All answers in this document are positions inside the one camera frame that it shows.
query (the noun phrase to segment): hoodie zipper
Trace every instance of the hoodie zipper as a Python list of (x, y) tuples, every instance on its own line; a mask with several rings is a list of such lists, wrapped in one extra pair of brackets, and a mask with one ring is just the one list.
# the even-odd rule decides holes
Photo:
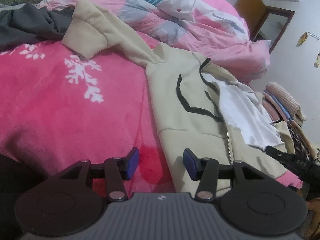
[(226, 126), (226, 130), (227, 130), (227, 140), (228, 140), (228, 159), (229, 159), (229, 163), (230, 165), (232, 165), (232, 154), (231, 154), (231, 139), (230, 139), (230, 133), (229, 133), (229, 128), (228, 125), (226, 124), (226, 121), (224, 120), (224, 124)]
[[(199, 74), (200, 74), (200, 77), (202, 79), (202, 81), (210, 88), (210, 85), (209, 85), (209, 82), (207, 82), (204, 77), (202, 76), (202, 69), (207, 66), (209, 63), (210, 63), (210, 58), (207, 58), (205, 62), (202, 63), (202, 65), (200, 66), (200, 69), (199, 69)], [(227, 132), (227, 143), (228, 143), (228, 154), (227, 154), (227, 158), (229, 160), (229, 163), (230, 165), (232, 165), (232, 153), (231, 153), (231, 138), (230, 138), (230, 132), (229, 132), (229, 128), (228, 128), (228, 125), (227, 125), (227, 122), (226, 120), (224, 119), (224, 116), (223, 114), (221, 113), (221, 110), (220, 110), (220, 104), (218, 105), (218, 109), (219, 109), (219, 114), (221, 115), (222, 119), (223, 119), (223, 123), (226, 127), (226, 132)]]

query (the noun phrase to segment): pink blanket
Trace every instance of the pink blanket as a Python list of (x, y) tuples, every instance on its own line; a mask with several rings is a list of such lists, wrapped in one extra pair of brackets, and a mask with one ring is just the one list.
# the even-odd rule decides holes
[(0, 83), (1, 154), (53, 175), (79, 159), (102, 163), (138, 147), (129, 195), (174, 191), (144, 69), (123, 55), (105, 50), (84, 62), (61, 42), (23, 44), (0, 53)]
[[(40, 7), (59, 10), (75, 6), (77, 1), (44, 0)], [(176, 8), (180, 7), (177, 3), (164, 4), (162, 9), (171, 15), (144, 0), (90, 1), (108, 9), (136, 31), (172, 47), (202, 53), (242, 82), (262, 77), (270, 64), (265, 41), (249, 41), (244, 20), (225, 0), (201, 0), (202, 6), (189, 11), (184, 9), (190, 7), (189, 3), (184, 8)]]

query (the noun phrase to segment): white fabric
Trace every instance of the white fabric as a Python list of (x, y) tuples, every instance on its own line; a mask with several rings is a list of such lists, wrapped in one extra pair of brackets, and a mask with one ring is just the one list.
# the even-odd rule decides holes
[(219, 11), (202, 0), (162, 0), (156, 7), (173, 17), (190, 22), (197, 22), (193, 13), (197, 9), (204, 19), (208, 18), (239, 39), (249, 41), (249, 33), (239, 18)]
[(219, 86), (221, 113), (228, 125), (241, 129), (247, 145), (264, 150), (268, 145), (282, 143), (278, 131), (270, 124), (268, 112), (250, 87), (240, 82), (217, 80), (207, 73), (203, 73), (203, 77)]

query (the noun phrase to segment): stack of clothes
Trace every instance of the stack of clothes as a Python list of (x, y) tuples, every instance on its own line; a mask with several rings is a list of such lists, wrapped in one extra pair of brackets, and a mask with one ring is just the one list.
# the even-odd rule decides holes
[(300, 104), (290, 93), (275, 82), (268, 83), (263, 91), (263, 106), (274, 122), (286, 121), (290, 139), (286, 144), (288, 152), (308, 161), (319, 163), (319, 147), (310, 143), (301, 126), (307, 119)]

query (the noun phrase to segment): wooden door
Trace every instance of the wooden door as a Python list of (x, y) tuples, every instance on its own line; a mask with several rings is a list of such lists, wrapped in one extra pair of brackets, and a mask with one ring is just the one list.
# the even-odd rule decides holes
[(247, 22), (249, 32), (252, 34), (255, 27), (263, 17), (266, 6), (262, 0), (237, 0), (235, 9), (238, 14)]

